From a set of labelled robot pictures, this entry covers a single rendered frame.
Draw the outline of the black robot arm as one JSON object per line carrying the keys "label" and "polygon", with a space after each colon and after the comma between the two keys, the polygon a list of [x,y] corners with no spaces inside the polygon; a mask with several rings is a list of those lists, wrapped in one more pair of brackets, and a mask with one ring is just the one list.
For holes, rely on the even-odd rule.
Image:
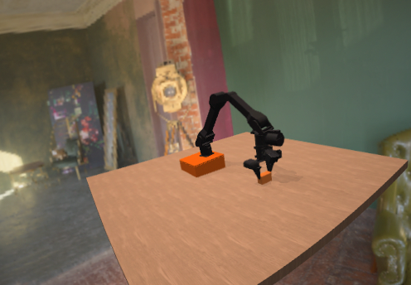
{"label": "black robot arm", "polygon": [[[218,117],[220,109],[231,102],[246,118],[248,125],[253,129],[250,134],[254,134],[256,146],[269,145],[268,149],[264,148],[262,151],[262,158],[264,157],[269,163],[277,162],[282,156],[280,149],[273,150],[272,146],[282,146],[284,143],[284,136],[280,130],[273,130],[273,125],[268,121],[265,114],[252,109],[245,101],[243,101],[236,92],[220,91],[210,95],[210,110],[207,115],[204,128],[198,133],[195,145],[200,148],[201,154],[199,157],[208,157],[212,152],[210,143],[213,142],[215,134],[213,127]],[[266,128],[265,128],[266,127]],[[265,128],[262,130],[262,128]]]}

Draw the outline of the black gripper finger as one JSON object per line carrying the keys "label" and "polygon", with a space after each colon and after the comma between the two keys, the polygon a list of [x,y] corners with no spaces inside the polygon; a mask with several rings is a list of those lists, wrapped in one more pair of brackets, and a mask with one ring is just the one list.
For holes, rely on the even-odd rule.
{"label": "black gripper finger", "polygon": [[275,162],[269,163],[267,160],[266,160],[265,162],[266,162],[267,170],[268,170],[268,171],[272,171],[273,164],[274,164]]}
{"label": "black gripper finger", "polygon": [[260,168],[261,168],[261,167],[258,167],[258,168],[253,169],[253,171],[254,171],[254,173],[256,174],[256,177],[257,177],[258,179],[260,179]]}

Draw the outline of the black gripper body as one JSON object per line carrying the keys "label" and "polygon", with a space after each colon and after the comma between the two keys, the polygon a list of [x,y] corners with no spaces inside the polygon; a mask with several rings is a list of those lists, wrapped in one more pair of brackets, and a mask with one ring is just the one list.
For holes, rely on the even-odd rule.
{"label": "black gripper body", "polygon": [[254,160],[250,158],[247,161],[244,161],[243,162],[244,167],[252,170],[252,169],[258,168],[261,162],[266,161],[264,157],[262,158],[262,151],[264,151],[265,147],[266,149],[268,149],[270,146],[269,145],[265,145],[265,146],[255,145],[254,149],[256,150],[256,155],[254,157],[257,157],[257,159]]}

